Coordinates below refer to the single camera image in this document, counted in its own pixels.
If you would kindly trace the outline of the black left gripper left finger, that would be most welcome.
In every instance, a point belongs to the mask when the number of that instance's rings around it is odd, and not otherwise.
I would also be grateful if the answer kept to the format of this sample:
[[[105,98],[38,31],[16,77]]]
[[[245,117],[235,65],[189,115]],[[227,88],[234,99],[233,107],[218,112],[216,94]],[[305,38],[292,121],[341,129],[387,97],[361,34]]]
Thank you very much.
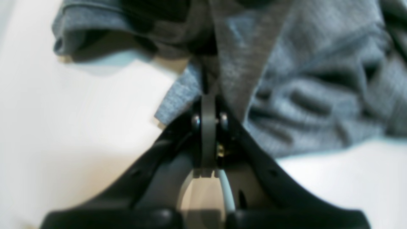
[[[184,229],[177,206],[201,158],[201,101],[173,120],[152,147],[101,193],[50,212],[42,229]]]

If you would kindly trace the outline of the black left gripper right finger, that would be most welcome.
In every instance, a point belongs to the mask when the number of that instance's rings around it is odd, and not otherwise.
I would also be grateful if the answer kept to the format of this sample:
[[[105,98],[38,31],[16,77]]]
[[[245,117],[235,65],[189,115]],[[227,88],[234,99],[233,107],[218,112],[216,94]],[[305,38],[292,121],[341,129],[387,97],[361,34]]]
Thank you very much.
[[[217,165],[228,180],[227,229],[369,229],[360,210],[337,207],[298,184],[216,96]]]

